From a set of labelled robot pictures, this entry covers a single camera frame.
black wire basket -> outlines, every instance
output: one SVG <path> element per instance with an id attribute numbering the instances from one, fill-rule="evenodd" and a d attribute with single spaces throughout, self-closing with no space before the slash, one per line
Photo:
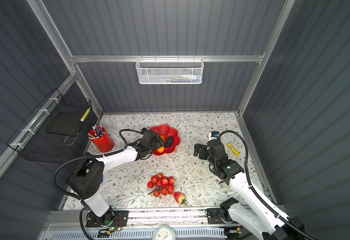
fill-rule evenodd
<path id="1" fill-rule="evenodd" d="M 14 134 L 7 145 L 30 161 L 64 163 L 80 156 L 88 143 L 88 129 L 96 123 L 93 117 L 87 118 L 94 115 L 91 101 L 59 94 L 39 111 L 29 128 L 18 129 L 21 137 Z"/>

red pen holder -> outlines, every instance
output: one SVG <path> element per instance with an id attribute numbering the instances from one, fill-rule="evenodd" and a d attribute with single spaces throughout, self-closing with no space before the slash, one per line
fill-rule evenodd
<path id="1" fill-rule="evenodd" d="M 104 132 L 103 136 L 101 138 L 98 138 L 96 140 L 92 140 L 93 144 L 99 149 L 101 152 L 109 152 L 113 149 L 115 146 L 114 142 L 112 141 L 110 135 L 108 135 L 107 131 L 104 127 L 101 128 L 101 132 Z M 95 136 L 95 131 L 92 129 L 90 131 L 90 134 Z"/>

gray corrugated wall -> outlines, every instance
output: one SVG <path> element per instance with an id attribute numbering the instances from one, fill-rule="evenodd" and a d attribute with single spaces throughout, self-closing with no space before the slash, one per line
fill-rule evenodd
<path id="1" fill-rule="evenodd" d="M 0 154 L 69 72 L 26 1 L 0 1 Z"/>
<path id="2" fill-rule="evenodd" d="M 68 74 L 27 2 L 1 0 L 0 154 L 25 118 Z M 62 198 L 50 183 L 57 166 L 14 160 L 0 179 L 0 239 L 37 238 L 48 212 Z M 64 186 L 62 178 L 58 181 Z"/>
<path id="3" fill-rule="evenodd" d="M 237 110 L 256 63 L 205 63 L 201 84 L 139 84 L 134 63 L 79 63 L 104 112 Z"/>
<path id="4" fill-rule="evenodd" d="M 261 54 L 282 0 L 49 0 L 73 55 Z"/>
<path id="5" fill-rule="evenodd" d="M 244 118 L 278 203 L 350 239 L 350 1 L 297 1 Z"/>
<path id="6" fill-rule="evenodd" d="M 75 83 L 66 94 L 83 97 Z M 86 121 L 96 122 L 93 111 Z M 60 164 L 27 161 L 20 156 L 9 166 L 0 178 L 0 240 L 37 239 L 49 212 L 58 208 L 63 197 L 51 184 L 51 176 L 58 166 Z M 57 176 L 57 183 L 63 189 L 67 188 L 65 181 L 72 167 L 66 166 Z"/>
<path id="7" fill-rule="evenodd" d="M 258 55 L 282 0 L 50 0 L 73 55 Z M 255 63 L 206 63 L 203 83 L 141 85 L 132 63 L 78 64 L 104 112 L 237 110 Z"/>

vent grille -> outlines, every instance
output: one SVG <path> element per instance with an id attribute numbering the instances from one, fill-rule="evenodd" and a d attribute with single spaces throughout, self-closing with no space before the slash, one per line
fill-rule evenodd
<path id="1" fill-rule="evenodd" d="M 151 239 L 155 233 L 156 228 L 148 229 L 123 229 L 120 232 L 115 232 L 110 237 L 97 237 L 99 230 L 87 230 L 87 233 L 93 239 L 112 239 L 112 240 L 126 240 L 126 239 Z M 173 228 L 178 238 L 192 238 L 192 237 L 213 237 L 213 238 L 226 238 L 224 236 L 224 229 L 217 227 L 192 227 L 192 228 Z M 75 239 L 86 240 L 86 237 L 81 230 L 72 231 L 54 231 L 52 233 L 51 240 L 59 239 Z"/>

mounting plate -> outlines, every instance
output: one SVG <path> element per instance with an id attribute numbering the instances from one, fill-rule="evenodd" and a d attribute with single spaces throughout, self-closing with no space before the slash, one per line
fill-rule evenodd
<path id="1" fill-rule="evenodd" d="M 210 209 L 206 209 L 206 211 L 211 212 L 213 215 L 213 216 L 207 217 L 208 224 L 226 224 L 220 216 L 220 208 L 210 208 Z"/>
<path id="2" fill-rule="evenodd" d="M 116 218 L 119 218 L 121 220 L 121 225 L 123 227 L 127 226 L 127 221 L 128 221 L 128 211 L 114 211 Z M 91 218 L 90 220 L 87 220 L 87 223 L 85 225 L 86 227 L 102 227 L 99 225 L 95 218 Z M 114 221 L 110 227 L 116 227 L 116 221 Z"/>

